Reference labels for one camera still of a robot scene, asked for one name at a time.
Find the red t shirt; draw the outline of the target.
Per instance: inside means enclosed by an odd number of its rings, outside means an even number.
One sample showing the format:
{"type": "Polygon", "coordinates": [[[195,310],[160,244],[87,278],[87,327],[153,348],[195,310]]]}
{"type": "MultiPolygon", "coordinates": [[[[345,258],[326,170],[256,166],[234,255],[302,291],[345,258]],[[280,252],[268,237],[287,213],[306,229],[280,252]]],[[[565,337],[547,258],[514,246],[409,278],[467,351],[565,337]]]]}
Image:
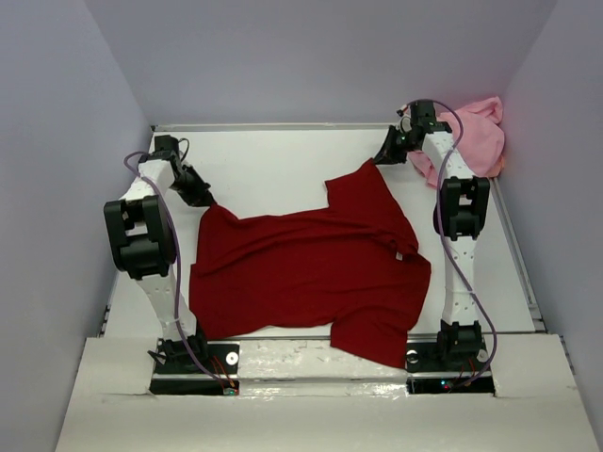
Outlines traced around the red t shirt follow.
{"type": "Polygon", "coordinates": [[[330,344],[401,368],[432,267],[377,166],[326,184],[324,208],[202,216],[188,303],[208,339],[326,325],[330,344]]]}

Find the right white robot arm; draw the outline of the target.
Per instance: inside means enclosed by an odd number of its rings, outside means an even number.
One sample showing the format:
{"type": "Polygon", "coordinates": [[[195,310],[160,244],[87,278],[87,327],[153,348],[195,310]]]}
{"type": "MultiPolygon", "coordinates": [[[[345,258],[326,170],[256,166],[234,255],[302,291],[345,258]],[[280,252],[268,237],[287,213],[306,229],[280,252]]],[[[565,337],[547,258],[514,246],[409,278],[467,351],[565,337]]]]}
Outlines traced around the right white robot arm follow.
{"type": "Polygon", "coordinates": [[[406,370],[410,373],[477,371],[485,350],[474,288],[475,250],[484,228],[490,182],[465,163],[458,145],[464,126],[454,136],[450,125],[437,119],[433,100],[416,100],[398,110],[399,124],[391,125],[373,158],[377,165],[402,164],[411,152],[421,151],[431,160],[436,176],[433,227],[445,255],[445,301],[440,330],[433,342],[410,345],[406,370]]]}

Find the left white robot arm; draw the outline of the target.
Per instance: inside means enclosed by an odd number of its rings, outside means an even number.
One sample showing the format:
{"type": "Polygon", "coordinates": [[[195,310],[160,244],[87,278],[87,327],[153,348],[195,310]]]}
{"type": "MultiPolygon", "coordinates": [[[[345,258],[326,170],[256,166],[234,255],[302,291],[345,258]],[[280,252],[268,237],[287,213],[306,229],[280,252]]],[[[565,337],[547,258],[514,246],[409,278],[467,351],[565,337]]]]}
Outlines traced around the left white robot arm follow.
{"type": "Polygon", "coordinates": [[[182,294],[182,258],[174,221],[165,202],[174,191],[189,207],[210,207],[210,184],[187,162],[184,140],[170,135],[154,138],[154,149],[127,155],[123,164],[134,175],[131,186],[104,206],[106,230],[115,267],[143,290],[162,330],[157,364],[181,372],[220,378],[205,366],[207,339],[182,294]]]}

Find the metal rail at front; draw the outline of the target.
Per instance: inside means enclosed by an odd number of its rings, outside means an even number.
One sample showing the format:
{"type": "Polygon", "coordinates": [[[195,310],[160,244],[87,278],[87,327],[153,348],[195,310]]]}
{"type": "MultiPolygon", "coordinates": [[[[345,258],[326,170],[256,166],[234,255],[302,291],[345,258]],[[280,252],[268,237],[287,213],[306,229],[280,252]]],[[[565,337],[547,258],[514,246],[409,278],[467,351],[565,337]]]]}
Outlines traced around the metal rail at front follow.
{"type": "MultiPolygon", "coordinates": [[[[331,339],[329,333],[312,333],[311,331],[306,334],[294,334],[290,330],[285,332],[276,331],[273,334],[247,334],[239,335],[224,339],[214,339],[214,342],[234,342],[234,341],[245,341],[245,340],[327,340],[331,339]]],[[[434,342],[436,340],[435,334],[408,334],[408,341],[413,342],[434,342]]]]}

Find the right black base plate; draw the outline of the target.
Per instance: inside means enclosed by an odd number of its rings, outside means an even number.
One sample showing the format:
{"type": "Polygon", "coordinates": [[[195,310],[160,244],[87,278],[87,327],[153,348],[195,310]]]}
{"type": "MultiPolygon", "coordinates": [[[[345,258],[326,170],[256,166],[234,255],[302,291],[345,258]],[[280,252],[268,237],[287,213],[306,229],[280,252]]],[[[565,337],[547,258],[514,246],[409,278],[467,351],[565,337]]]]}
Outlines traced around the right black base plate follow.
{"type": "Polygon", "coordinates": [[[488,358],[484,342],[444,357],[435,341],[410,341],[405,361],[408,392],[410,395],[493,395],[492,373],[484,367],[488,358]]]}

